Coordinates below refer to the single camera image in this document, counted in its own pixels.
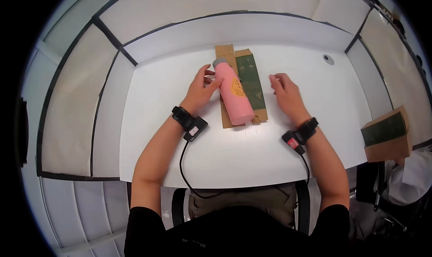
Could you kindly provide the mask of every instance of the green and brown box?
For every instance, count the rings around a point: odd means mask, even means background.
[[[249,49],[243,49],[235,52],[235,59],[237,61],[238,77],[255,113],[252,123],[258,124],[266,121],[268,119],[266,103],[254,55]]]
[[[255,118],[252,119],[252,123],[257,124],[266,121],[268,117],[264,102],[264,95],[260,78],[258,76],[257,66],[251,51],[249,49],[244,49],[234,52],[234,47],[232,44],[216,45],[215,51],[216,58],[224,57],[228,64],[233,68],[237,76],[239,76],[243,90],[245,91],[255,113]],[[222,97],[220,98],[220,103],[222,127],[224,129],[245,125],[232,125]]]
[[[403,106],[367,123],[361,131],[368,162],[409,157],[413,151],[408,115]]]

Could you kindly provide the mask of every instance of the gray bottle cap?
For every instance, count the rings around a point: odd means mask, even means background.
[[[213,61],[213,67],[215,68],[220,63],[228,63],[228,62],[224,57],[221,57]]]

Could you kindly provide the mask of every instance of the red sticker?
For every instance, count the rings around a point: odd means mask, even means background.
[[[299,143],[294,140],[294,138],[289,139],[289,141],[287,141],[287,144],[291,146],[292,149],[296,149],[297,146],[299,146]]]

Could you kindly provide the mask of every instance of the white desk surface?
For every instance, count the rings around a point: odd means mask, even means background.
[[[251,49],[266,103],[268,121],[223,129],[219,93],[199,116],[209,126],[188,147],[183,172],[194,188],[235,188],[306,179],[301,158],[281,135],[289,119],[277,106],[269,74],[286,72],[300,87],[305,106],[345,168],[366,162],[360,128],[371,121],[365,94],[345,53],[289,43],[233,43]],[[334,65],[324,62],[330,55]],[[215,59],[214,46],[165,55],[137,65],[124,108],[120,139],[120,179],[132,181],[135,163],[174,106],[185,97],[198,69]],[[183,139],[170,163],[164,186],[187,187],[180,175]]]

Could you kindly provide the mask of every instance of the yellow label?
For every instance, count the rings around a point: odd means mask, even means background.
[[[232,78],[231,93],[239,97],[246,96],[240,81],[238,81],[236,78]]]

